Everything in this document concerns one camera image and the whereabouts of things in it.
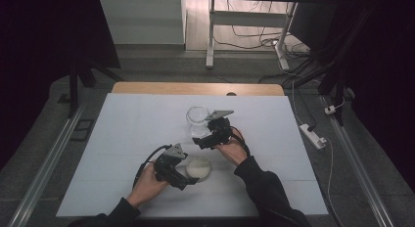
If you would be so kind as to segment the black rectangular floor frame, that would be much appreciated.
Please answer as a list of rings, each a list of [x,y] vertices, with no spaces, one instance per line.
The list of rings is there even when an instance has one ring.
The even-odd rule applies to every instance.
[[[71,133],[70,140],[86,142],[91,135],[94,123],[94,119],[80,119]]]

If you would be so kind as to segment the dark curtain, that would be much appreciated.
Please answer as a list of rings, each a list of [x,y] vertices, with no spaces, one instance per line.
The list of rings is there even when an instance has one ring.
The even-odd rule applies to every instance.
[[[378,0],[341,68],[351,107],[415,192],[415,0]]]
[[[92,65],[120,67],[100,0],[0,0],[0,169],[51,84]]]

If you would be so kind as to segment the clear glass jar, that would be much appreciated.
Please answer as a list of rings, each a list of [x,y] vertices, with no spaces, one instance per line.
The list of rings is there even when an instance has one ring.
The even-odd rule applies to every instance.
[[[193,106],[186,113],[189,133],[192,137],[201,138],[209,134],[207,117],[209,111],[204,106]]]

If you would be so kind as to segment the person's right hand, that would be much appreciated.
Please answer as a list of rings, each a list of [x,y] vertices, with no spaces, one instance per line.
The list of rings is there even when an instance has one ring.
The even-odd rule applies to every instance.
[[[214,148],[219,150],[227,160],[238,166],[248,158],[248,154],[243,148],[242,139],[241,133],[233,128],[233,136],[229,139],[229,142],[215,145]]]

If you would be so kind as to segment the white cabinet panel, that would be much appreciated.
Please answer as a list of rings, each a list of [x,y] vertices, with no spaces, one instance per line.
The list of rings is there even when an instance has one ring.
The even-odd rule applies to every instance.
[[[100,0],[115,44],[185,43],[183,0]]]

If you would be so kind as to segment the person's left hand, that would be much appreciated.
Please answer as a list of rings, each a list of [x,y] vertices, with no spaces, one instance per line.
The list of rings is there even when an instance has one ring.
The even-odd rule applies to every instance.
[[[166,181],[157,180],[154,164],[151,162],[143,169],[126,200],[133,207],[138,208],[141,204],[147,203],[159,195],[168,185],[169,183]]]

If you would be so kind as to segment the aluminium floor rail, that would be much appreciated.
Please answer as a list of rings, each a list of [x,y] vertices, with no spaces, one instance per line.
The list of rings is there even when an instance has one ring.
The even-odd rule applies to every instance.
[[[372,182],[363,162],[361,161],[353,143],[351,142],[345,128],[339,124],[336,118],[329,114],[328,118],[333,126],[337,138],[347,157],[348,163],[353,170],[356,180],[370,205],[379,227],[394,227],[392,217],[387,210],[381,195]]]
[[[40,200],[41,195],[43,194],[43,191],[46,188],[47,183],[49,182],[53,171],[56,168],[65,147],[68,144],[74,128],[84,112],[85,105],[86,102],[82,101],[72,116],[66,121],[64,128],[61,130],[45,160],[42,162],[7,227],[26,226],[38,201]]]

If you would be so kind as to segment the wooden table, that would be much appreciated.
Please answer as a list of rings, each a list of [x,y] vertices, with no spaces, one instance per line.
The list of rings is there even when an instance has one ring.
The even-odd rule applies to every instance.
[[[164,95],[218,95],[284,96],[278,84],[247,83],[186,83],[186,82],[117,82],[112,90],[116,94]]]

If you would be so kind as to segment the white round jar lid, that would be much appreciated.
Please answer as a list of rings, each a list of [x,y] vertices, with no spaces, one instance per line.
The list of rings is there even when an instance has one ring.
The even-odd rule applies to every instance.
[[[211,172],[210,161],[205,157],[192,158],[186,165],[189,178],[197,178],[199,182],[205,181]]]

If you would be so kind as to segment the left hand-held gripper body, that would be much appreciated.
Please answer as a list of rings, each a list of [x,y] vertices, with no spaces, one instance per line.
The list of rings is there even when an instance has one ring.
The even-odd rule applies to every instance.
[[[166,181],[172,187],[183,190],[190,184],[189,179],[176,170],[176,165],[187,158],[180,144],[168,147],[154,164],[158,181]]]

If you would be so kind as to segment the white power strip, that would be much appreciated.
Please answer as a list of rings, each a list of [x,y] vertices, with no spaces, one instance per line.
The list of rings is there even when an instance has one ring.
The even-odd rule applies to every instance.
[[[326,147],[327,140],[324,137],[319,137],[311,126],[305,123],[300,125],[299,129],[316,150],[321,150]]]

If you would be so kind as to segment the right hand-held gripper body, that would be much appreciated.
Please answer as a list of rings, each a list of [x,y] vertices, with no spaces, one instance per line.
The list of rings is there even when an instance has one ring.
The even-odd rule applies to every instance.
[[[230,121],[227,115],[233,111],[214,111],[207,117],[207,128],[211,132],[210,135],[201,138],[202,145],[198,145],[201,149],[212,148],[215,145],[227,143],[232,135]]]

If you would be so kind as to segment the white desk frame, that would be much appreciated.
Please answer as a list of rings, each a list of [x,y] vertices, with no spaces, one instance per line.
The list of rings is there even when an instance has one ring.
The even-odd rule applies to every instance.
[[[215,0],[209,0],[208,14],[208,40],[207,40],[207,58],[206,68],[213,68],[213,34],[216,25],[236,25],[236,26],[262,26],[281,28],[281,36],[273,44],[275,53],[278,57],[280,70],[289,70],[289,64],[283,52],[285,38],[296,9],[296,2],[287,3],[287,12],[285,14],[262,13],[262,12],[231,12],[216,11]]]

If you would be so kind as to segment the white table mat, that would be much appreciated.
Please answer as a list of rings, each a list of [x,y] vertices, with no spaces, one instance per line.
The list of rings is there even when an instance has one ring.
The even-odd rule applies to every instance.
[[[110,94],[57,212],[60,217],[110,213],[130,193],[141,163],[162,145],[180,144],[206,157],[209,176],[184,190],[167,187],[141,207],[144,218],[253,217],[256,209],[234,166],[217,150],[200,149],[186,113],[194,106],[227,110],[254,158],[280,178],[292,208],[324,214],[324,204],[290,102],[285,96]]]

